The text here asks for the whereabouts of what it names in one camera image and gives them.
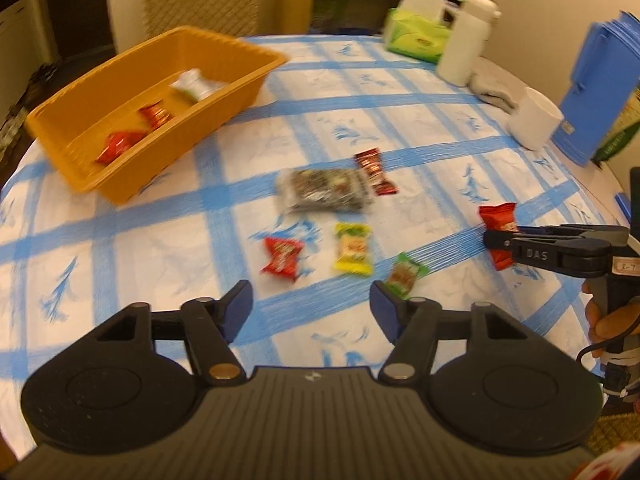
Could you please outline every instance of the white bottle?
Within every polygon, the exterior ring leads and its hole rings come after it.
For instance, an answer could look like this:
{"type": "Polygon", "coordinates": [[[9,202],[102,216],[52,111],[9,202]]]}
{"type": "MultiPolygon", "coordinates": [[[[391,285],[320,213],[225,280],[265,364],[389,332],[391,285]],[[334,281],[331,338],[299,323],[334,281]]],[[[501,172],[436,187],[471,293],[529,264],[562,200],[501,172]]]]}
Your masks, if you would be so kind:
{"type": "Polygon", "coordinates": [[[494,20],[500,17],[491,0],[465,0],[451,27],[451,34],[436,74],[455,86],[466,86],[471,67],[484,49],[494,20]]]}

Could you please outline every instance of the white cup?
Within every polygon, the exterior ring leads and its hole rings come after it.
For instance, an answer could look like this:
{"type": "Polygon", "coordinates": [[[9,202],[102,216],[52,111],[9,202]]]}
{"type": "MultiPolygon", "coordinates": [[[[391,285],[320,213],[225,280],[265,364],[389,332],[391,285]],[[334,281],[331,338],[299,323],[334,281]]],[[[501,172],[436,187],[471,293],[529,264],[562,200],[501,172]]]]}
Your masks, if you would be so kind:
{"type": "Polygon", "coordinates": [[[525,148],[537,151],[560,125],[564,115],[537,90],[527,87],[518,108],[507,121],[509,133],[525,148]]]}

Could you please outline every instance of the blue plastic container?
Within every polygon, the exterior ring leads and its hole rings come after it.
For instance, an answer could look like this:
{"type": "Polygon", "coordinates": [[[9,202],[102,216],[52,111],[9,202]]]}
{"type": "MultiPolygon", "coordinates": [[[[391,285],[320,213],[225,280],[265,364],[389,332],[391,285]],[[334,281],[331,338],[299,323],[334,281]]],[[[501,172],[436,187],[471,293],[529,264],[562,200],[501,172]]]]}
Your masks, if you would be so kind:
{"type": "Polygon", "coordinates": [[[564,121],[552,137],[572,161],[585,166],[598,149],[640,78],[640,22],[622,12],[594,23],[571,74],[560,109],[564,121]]]}

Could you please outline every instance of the metal screw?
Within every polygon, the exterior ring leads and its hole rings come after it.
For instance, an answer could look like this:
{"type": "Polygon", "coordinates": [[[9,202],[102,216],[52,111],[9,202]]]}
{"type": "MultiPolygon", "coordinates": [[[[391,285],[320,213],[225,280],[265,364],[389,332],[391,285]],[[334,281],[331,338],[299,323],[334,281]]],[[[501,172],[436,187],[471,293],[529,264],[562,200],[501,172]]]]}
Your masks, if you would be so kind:
{"type": "Polygon", "coordinates": [[[407,363],[393,363],[382,370],[387,377],[396,380],[406,380],[415,375],[415,368],[407,363]]]}
{"type": "Polygon", "coordinates": [[[220,380],[235,379],[240,375],[240,368],[231,363],[218,363],[209,368],[209,375],[220,380]]]}

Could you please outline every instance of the human hand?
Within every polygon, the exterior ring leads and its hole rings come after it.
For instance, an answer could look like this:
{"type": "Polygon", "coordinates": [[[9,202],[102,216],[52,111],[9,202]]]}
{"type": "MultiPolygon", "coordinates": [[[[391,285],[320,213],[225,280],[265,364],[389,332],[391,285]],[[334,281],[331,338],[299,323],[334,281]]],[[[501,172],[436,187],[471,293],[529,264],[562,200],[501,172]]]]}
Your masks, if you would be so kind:
{"type": "MultiPolygon", "coordinates": [[[[587,282],[582,284],[582,291],[585,294],[591,294],[591,289],[587,282]]],[[[593,299],[591,299],[584,308],[584,313],[589,323],[589,340],[592,343],[601,343],[604,340],[622,334],[631,326],[638,316],[640,316],[640,303],[629,303],[617,309],[615,312],[602,317],[600,308],[593,299]]],[[[632,333],[640,334],[640,326],[636,327],[632,333]]],[[[591,354],[594,358],[598,358],[602,355],[603,351],[604,349],[594,350],[591,354]]]]}

